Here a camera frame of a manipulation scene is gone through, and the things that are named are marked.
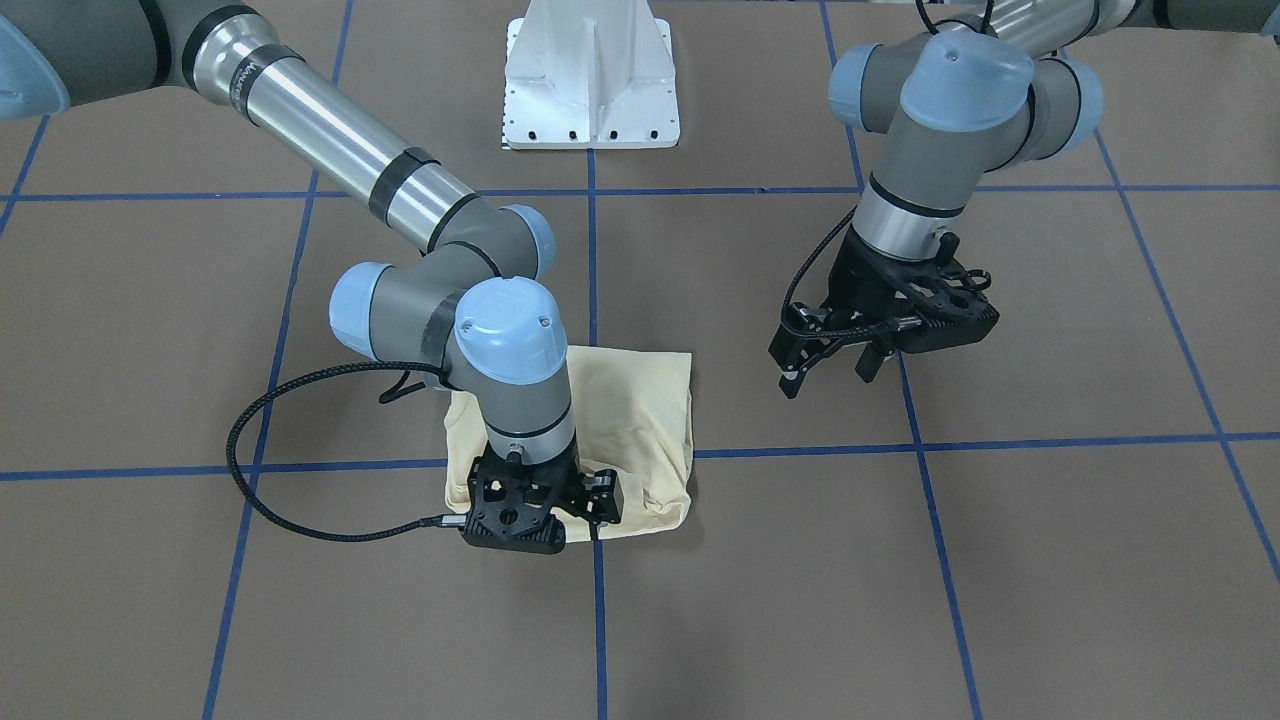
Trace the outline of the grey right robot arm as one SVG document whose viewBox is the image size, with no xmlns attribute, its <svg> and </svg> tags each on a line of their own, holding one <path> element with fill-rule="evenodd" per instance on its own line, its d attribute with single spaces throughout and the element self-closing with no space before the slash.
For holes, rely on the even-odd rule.
<svg viewBox="0 0 1280 720">
<path fill-rule="evenodd" d="M 221 468 L 268 387 L 347 363 L 338 273 L 413 250 L 230 111 L 165 88 L 3 122 L 3 585 L 306 539 Z"/>
</svg>

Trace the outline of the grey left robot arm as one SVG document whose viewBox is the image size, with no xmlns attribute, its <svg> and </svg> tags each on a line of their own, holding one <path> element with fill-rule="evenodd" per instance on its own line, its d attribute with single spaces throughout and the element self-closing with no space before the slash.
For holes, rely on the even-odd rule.
<svg viewBox="0 0 1280 720">
<path fill-rule="evenodd" d="M 1064 47 L 1121 27 L 1275 36 L 1277 4 L 988 1 L 923 24 L 901 44 L 851 47 L 829 77 L 833 115 L 887 143 L 828 233 L 840 250 L 826 300 L 781 307 L 769 352 L 790 398 L 841 348 L 861 346 L 855 370 L 872 382 L 896 354 L 977 343 L 995 328 L 989 274 L 956 260 L 955 227 L 983 174 L 1057 156 L 1100 123 L 1101 82 Z"/>
</svg>

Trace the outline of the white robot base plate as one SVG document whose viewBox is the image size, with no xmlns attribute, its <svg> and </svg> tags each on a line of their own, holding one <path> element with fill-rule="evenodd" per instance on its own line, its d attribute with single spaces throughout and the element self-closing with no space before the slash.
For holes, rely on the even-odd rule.
<svg viewBox="0 0 1280 720">
<path fill-rule="evenodd" d="M 532 1 L 506 28 L 511 150 L 671 149 L 681 123 L 671 28 L 646 1 Z"/>
</svg>

